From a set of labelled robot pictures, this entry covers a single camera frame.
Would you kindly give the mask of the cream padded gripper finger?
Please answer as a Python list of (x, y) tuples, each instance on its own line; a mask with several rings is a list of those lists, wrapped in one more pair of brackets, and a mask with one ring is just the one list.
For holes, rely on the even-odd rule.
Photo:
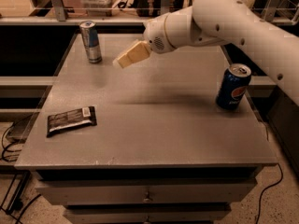
[(133, 63), (148, 59), (151, 54), (150, 45), (146, 41), (136, 40), (133, 44), (121, 52), (113, 61), (113, 65), (125, 68)]

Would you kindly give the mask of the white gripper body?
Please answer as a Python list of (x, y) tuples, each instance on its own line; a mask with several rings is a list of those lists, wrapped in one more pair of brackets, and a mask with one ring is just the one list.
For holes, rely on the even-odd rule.
[(166, 13), (162, 16), (150, 19), (145, 23), (144, 39), (149, 44), (151, 50), (159, 54), (175, 50), (169, 42), (165, 31), (168, 16), (169, 13)]

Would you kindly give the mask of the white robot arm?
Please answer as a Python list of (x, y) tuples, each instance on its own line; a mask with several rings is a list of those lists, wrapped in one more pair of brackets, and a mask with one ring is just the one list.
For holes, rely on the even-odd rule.
[(146, 21), (143, 39), (113, 64), (124, 68), (152, 52), (226, 43), (241, 49), (299, 105), (299, 37), (262, 20), (242, 0), (194, 0), (190, 7)]

